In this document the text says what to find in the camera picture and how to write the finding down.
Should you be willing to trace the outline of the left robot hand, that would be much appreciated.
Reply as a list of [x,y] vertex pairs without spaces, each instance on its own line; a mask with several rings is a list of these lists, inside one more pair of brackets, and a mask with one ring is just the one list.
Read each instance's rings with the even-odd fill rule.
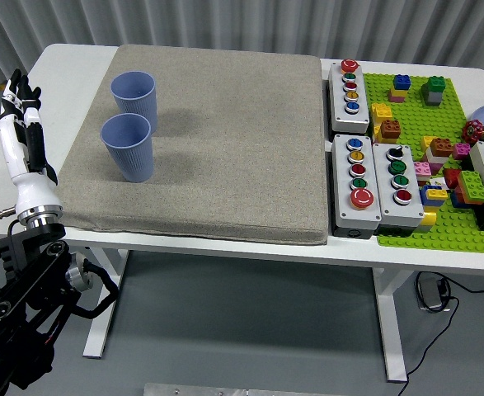
[[29,78],[16,69],[4,88],[0,109],[0,141],[12,182],[17,189],[16,215],[51,209],[56,216],[62,204],[54,189],[55,170],[45,155],[45,137],[40,118],[39,87],[31,88]]

